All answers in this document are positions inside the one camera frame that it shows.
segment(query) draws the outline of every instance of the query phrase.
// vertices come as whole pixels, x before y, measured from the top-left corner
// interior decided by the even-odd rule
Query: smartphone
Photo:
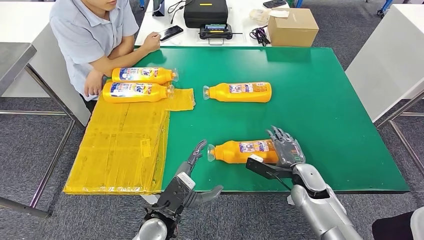
[[[276,7],[279,7],[279,6],[286,5],[286,4],[287,4],[287,2],[284,1],[284,0],[272,0],[272,1],[266,1],[266,2],[263,3],[265,8],[268,8],[268,9],[276,8]]]
[[[179,33],[182,33],[183,29],[179,26],[172,26],[166,30],[163,30],[161,32],[159,32],[160,34],[160,41],[163,42]]]

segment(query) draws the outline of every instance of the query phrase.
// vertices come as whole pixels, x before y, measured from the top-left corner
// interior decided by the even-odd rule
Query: white table
[[[398,116],[424,117],[424,113],[406,112],[424,98],[424,5],[394,4],[362,49],[346,75],[373,122],[402,99],[405,105],[385,118],[424,176],[419,160],[394,122]]]
[[[168,7],[177,3],[178,0],[165,0],[165,16],[152,16],[153,11],[153,0],[149,1],[146,8],[147,13],[144,16],[143,22],[141,23],[140,31],[135,45],[142,45],[147,35],[151,32],[161,32],[169,27],[178,25],[184,32],[177,36],[174,36],[164,42],[161,42],[161,46],[209,46],[208,40],[202,40],[199,38],[198,28],[187,28],[184,22],[184,9],[179,10],[174,17],[173,24],[170,24],[172,14],[168,14]],[[234,34],[231,40],[224,40],[223,46],[260,46],[255,39],[249,36],[249,33],[264,25],[259,25],[255,21],[249,18],[249,13],[253,9],[265,9],[262,5],[262,0],[227,0],[228,6],[228,20],[227,23],[231,25]],[[289,4],[285,4],[280,8],[289,8]],[[220,43],[221,40],[215,40],[213,44]]]
[[[49,24],[54,4],[0,1],[0,42],[32,44],[36,54],[29,64],[70,110],[76,124],[86,125],[90,112],[71,85],[65,59]],[[39,98],[49,95],[26,71],[21,71],[1,97]]]

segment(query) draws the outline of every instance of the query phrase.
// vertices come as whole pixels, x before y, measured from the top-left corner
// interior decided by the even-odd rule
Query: man's hand
[[[84,84],[84,94],[86,97],[90,95],[100,95],[103,87],[103,73],[93,68],[90,71]]]
[[[146,37],[142,47],[146,49],[149,53],[153,53],[154,51],[159,50],[159,48],[161,47],[160,39],[161,35],[159,33],[152,32]]]

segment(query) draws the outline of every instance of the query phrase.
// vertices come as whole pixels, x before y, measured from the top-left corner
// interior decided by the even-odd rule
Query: orange bottle
[[[275,164],[279,158],[270,139],[257,141],[227,141],[222,145],[207,146],[207,160],[222,160],[228,164],[245,164],[252,154],[263,158],[267,164]]]
[[[216,86],[204,86],[203,98],[221,102],[269,102],[272,95],[269,82],[220,83]]]
[[[163,67],[122,67],[112,71],[113,82],[140,82],[165,84],[177,81],[177,70],[165,69]]]
[[[107,82],[101,94],[109,103],[157,102],[172,97],[174,86],[144,82]]]

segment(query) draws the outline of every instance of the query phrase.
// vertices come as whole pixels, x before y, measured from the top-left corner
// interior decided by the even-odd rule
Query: yellow plastic bag
[[[193,89],[158,102],[107,103],[99,97],[63,191],[154,194],[161,191],[171,111],[194,108]]]

